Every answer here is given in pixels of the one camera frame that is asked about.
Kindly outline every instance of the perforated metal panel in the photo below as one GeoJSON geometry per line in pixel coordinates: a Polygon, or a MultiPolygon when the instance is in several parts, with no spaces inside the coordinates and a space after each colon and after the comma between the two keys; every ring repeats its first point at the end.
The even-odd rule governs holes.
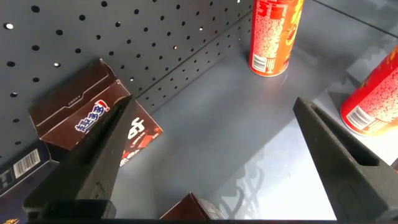
{"type": "Polygon", "coordinates": [[[0,165],[37,138],[27,110],[32,100],[90,61],[103,58],[152,112],[228,53],[234,42],[226,30],[251,4],[1,1],[0,165]]]}

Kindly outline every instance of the metal shelf surface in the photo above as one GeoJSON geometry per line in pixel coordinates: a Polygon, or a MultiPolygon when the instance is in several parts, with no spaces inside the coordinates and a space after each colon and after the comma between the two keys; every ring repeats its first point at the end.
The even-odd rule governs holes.
{"type": "MultiPolygon", "coordinates": [[[[119,170],[111,199],[117,217],[159,218],[192,191],[232,219],[335,219],[294,101],[313,100],[340,120],[341,102],[396,43],[307,1],[288,69],[263,78],[247,66],[249,35],[242,36],[153,114],[164,133],[119,170]]],[[[392,149],[380,140],[363,139],[391,164],[396,156],[390,161],[392,149]]]]}

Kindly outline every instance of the pegboard hole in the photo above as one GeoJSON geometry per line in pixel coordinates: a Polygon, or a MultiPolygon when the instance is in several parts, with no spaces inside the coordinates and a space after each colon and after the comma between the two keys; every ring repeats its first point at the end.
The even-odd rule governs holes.
{"type": "Polygon", "coordinates": [[[30,7],[30,9],[32,10],[32,12],[40,12],[39,6],[32,6],[32,7],[30,7]]]}
{"type": "Polygon", "coordinates": [[[38,45],[33,45],[32,50],[38,51],[38,50],[40,50],[40,47],[38,45]]]}
{"type": "Polygon", "coordinates": [[[7,66],[8,67],[14,67],[15,66],[15,62],[7,62],[7,66]]]}
{"type": "Polygon", "coordinates": [[[7,30],[12,30],[14,28],[14,25],[12,25],[9,22],[6,22],[5,24],[2,25],[3,28],[7,29],[7,30]]]}

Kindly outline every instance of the white barcode label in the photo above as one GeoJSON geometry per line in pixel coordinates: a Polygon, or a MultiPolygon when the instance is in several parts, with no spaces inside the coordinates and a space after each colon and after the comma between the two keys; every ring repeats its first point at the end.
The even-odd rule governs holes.
{"type": "Polygon", "coordinates": [[[355,126],[355,128],[358,128],[359,130],[363,130],[376,120],[372,116],[368,115],[365,111],[363,111],[359,106],[355,107],[347,115],[347,119],[351,122],[353,126],[355,126]]]}
{"type": "Polygon", "coordinates": [[[39,152],[35,149],[14,164],[15,178],[18,178],[40,162],[39,152]]]}
{"type": "Polygon", "coordinates": [[[253,54],[253,68],[259,72],[266,72],[267,58],[259,57],[253,54]]]}

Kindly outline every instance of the red soda can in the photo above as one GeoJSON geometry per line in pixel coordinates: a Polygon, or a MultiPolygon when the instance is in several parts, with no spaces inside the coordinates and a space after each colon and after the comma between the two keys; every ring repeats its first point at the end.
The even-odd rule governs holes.
{"type": "Polygon", "coordinates": [[[340,113],[350,129],[365,136],[398,127],[398,46],[343,103],[340,113]]]}
{"type": "Polygon", "coordinates": [[[273,77],[286,70],[304,0],[254,0],[249,66],[273,77]]]}

